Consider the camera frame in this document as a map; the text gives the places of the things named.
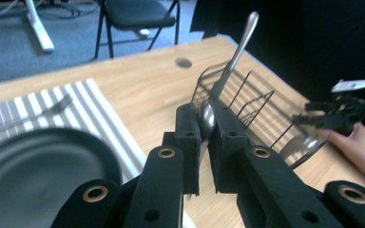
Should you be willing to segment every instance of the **table hole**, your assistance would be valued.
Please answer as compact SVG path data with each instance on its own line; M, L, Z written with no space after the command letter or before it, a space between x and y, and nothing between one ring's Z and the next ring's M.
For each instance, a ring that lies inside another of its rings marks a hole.
M190 67L192 67L191 61L189 59L183 58L183 57L180 57L180 58L176 59L176 65L181 67L181 68L190 68Z

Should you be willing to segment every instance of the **black plate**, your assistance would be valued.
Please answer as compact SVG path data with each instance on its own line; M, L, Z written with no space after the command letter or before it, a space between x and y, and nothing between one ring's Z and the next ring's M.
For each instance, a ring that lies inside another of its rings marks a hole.
M121 182L111 149L82 131L52 128L0 143L0 227L50 227L84 182Z

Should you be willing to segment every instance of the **black chair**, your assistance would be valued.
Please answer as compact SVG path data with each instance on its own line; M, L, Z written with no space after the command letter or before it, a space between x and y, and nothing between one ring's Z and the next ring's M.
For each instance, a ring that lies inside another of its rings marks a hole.
M113 43L111 27L120 30L158 29L151 39L152 42L147 50L151 50L162 28L176 26L175 42L179 43L180 28L180 0L173 0L167 10L157 0L99 0L100 18L97 30L96 51L94 58L99 55L100 38L102 34L103 19L106 18L106 32L108 39L108 50L110 58L114 58L113 44L142 41L129 40ZM176 16L171 12L177 7Z

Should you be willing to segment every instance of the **metal spoon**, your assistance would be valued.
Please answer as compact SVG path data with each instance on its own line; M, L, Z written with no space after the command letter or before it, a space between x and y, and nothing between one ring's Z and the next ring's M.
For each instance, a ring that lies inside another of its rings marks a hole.
M236 52L233 55L232 60L227 64L224 68L223 73L221 74L221 78L217 83L214 84L212 89L210 90L210 98L217 101L219 96L221 95L221 91L224 88L224 85L227 82L227 79L230 77L230 74L233 72L234 67L236 66L239 58L247 46L248 41L253 34L254 29L256 28L257 22L259 20L259 14L253 11L247 20L247 24L245 25L245 31L240 40L239 46L237 47Z
M54 104L53 106L44 109L42 112L38 114L32 114L30 116L27 116L26 118L19 118L16 120L11 120L8 122L0 123L0 132L9 129L11 127L14 127L18 124L22 124L26 121L34 121L37 120L40 117L48 117L48 116L55 116L62 111L64 111L69 104L72 103L72 97L67 93L58 103Z
M305 155L303 155L299 160L295 161L293 164L289 165L292 169L297 168L299 165L303 164L307 160L309 160L316 152L325 144L327 141L324 141L323 143L320 143L317 148L314 148L313 150L309 150Z
M299 135L295 136L291 139L287 144L283 146L280 150L279 155L286 160L289 156L301 152L308 151L307 153L311 153L317 151L319 149L318 140L311 136Z
M200 162L202 161L203 154L209 144L209 138L215 129L215 112L209 101L205 100L201 102L198 111L198 124L200 126L202 143L200 145Z

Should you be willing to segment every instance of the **wooden table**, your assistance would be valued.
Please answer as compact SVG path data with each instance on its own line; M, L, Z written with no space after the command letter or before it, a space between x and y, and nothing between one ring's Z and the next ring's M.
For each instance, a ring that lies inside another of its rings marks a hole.
M77 66L0 84L0 101L45 88L93 78L121 117L142 150L147 154L162 143L164 131L174 131L175 110L191 101L201 73L209 66L228 61L236 45L224 38L169 47L143 54ZM177 58L186 58L192 67L181 68ZM298 106L306 99L285 84L255 58L243 54L236 71L254 69L276 90ZM347 180L365 187L365 178L330 146L296 169L306 183L322 191L328 181ZM209 160L202 161L201 195L184 203L198 227L243 227L235 195L215 194Z

